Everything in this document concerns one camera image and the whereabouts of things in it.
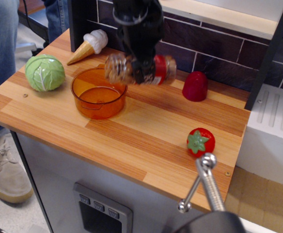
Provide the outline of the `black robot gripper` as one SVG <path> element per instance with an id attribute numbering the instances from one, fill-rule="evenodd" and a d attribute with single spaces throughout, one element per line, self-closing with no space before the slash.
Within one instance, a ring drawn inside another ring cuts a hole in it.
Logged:
<path id="1" fill-rule="evenodd" d="M 164 36 L 163 18 L 147 17 L 136 25 L 121 25 L 117 29 L 117 36 L 123 43 L 125 52 L 135 58 L 131 63 L 135 82 L 151 84 L 156 71 L 153 60 L 155 46 Z"/>

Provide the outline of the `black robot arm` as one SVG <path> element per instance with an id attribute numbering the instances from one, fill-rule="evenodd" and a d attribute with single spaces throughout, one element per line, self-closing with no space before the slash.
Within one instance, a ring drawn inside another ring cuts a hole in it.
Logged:
<path id="1" fill-rule="evenodd" d="M 141 84 L 155 73 L 155 46 L 164 36 L 162 7 L 157 0 L 114 0 L 118 39 L 133 58 L 133 77 Z"/>

